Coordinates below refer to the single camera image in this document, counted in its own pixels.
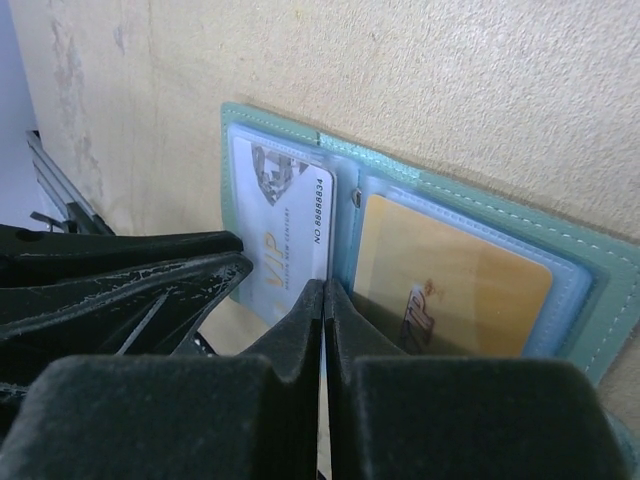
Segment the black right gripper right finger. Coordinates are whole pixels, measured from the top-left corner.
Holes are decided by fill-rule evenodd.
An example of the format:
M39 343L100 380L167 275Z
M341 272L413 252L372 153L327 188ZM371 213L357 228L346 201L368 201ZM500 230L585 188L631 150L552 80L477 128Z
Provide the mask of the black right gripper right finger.
M324 292L337 479L629 479L633 450L572 364L410 356Z

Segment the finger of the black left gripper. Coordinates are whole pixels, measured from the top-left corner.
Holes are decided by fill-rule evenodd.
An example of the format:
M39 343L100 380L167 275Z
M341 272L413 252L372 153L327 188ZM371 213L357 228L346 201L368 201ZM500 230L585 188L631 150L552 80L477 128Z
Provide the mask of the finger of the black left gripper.
M1 392L24 395L74 355L172 355L251 272L240 253L136 266L1 291Z
M206 257L244 260L242 241L228 231L113 236L1 227L1 286L48 286L165 261Z

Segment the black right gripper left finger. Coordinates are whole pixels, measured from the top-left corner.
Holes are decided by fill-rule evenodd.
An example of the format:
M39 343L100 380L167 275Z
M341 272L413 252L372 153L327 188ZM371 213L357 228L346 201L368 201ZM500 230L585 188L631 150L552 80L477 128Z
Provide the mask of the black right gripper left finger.
M324 285L234 356L72 356L29 389L5 479L312 479Z

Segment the green leather card holder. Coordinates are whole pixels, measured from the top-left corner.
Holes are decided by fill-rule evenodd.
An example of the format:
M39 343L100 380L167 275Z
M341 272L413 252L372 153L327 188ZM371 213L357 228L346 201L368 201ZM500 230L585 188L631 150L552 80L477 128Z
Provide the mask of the green leather card holder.
M237 131L320 152L334 175L326 280L338 281L352 302L367 201L380 195L551 271L551 289L522 353L498 357L562 358L599 383L638 323L636 246L258 108L227 102L221 108L222 215L236 235L230 137Z

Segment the silver VIP card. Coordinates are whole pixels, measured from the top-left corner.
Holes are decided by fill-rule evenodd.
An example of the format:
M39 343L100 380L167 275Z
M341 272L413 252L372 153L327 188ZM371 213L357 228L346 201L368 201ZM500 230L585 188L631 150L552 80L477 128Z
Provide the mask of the silver VIP card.
M334 175L316 149L237 131L230 137L238 236L253 271L239 301L268 325L330 270Z

